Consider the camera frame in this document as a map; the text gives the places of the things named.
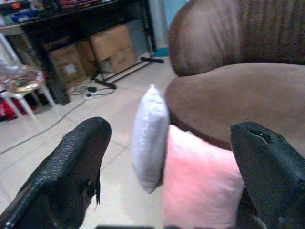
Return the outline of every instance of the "black desk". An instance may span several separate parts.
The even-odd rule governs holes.
[[[0,27],[0,33],[6,36],[25,35],[33,47],[35,55],[40,60],[42,69],[48,75],[47,86],[52,96],[58,103],[65,105],[70,101],[69,96],[48,58],[48,52],[41,42],[41,36],[47,34],[50,29],[63,29],[69,31],[71,39],[76,42],[119,23],[134,19],[143,21],[147,48],[150,53],[156,51],[148,0],[114,0],[90,6],[74,7],[17,25]]]

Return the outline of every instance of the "white stool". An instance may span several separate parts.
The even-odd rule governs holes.
[[[50,95],[46,85],[43,83],[41,83],[40,87],[41,90],[43,91],[44,95],[46,96],[47,100],[49,101],[51,106],[55,106],[55,102],[52,99],[52,96]],[[24,110],[28,113],[28,115],[32,118],[32,119],[36,119],[34,112],[32,111],[32,109],[30,108],[30,106],[28,105],[27,101],[23,98],[26,94],[31,93],[31,95],[33,96],[34,100],[40,104],[40,101],[37,97],[37,95],[35,94],[34,90],[33,91],[27,91],[27,92],[22,92],[22,93],[12,93],[10,91],[4,91],[0,93],[0,96],[7,102],[7,104],[13,109],[13,111],[15,112],[15,114],[17,115],[18,118],[22,118],[22,114],[20,113],[19,109],[16,107],[16,105],[14,104],[14,102],[12,101],[11,98],[17,99],[20,104],[23,106]]]

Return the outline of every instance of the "fluffy pink cushion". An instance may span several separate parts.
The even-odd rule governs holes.
[[[165,225],[228,229],[236,224],[244,189],[234,155],[174,125],[165,162]]]

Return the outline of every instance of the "brown sofa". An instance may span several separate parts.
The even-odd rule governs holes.
[[[165,95],[172,124],[231,149],[231,125],[252,121],[305,157],[304,0],[191,0],[171,24],[169,53],[181,76]],[[239,214],[240,228],[264,228]]]

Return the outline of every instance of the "tile floor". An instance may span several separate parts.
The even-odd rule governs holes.
[[[58,145],[63,135],[81,121],[100,116],[112,126],[112,138],[101,167],[101,205],[94,201],[89,206],[82,229],[103,225],[146,225],[162,228],[162,187],[151,195],[138,184],[132,170],[129,145],[137,107],[149,88],[155,84],[162,92],[176,77],[168,58],[165,64],[152,64],[117,83],[118,90],[106,96],[97,96],[73,110],[49,131],[10,147],[36,135],[57,122],[83,99],[72,96],[66,106],[42,108],[37,120],[25,116],[0,123],[0,212],[14,199],[19,188],[37,165]]]

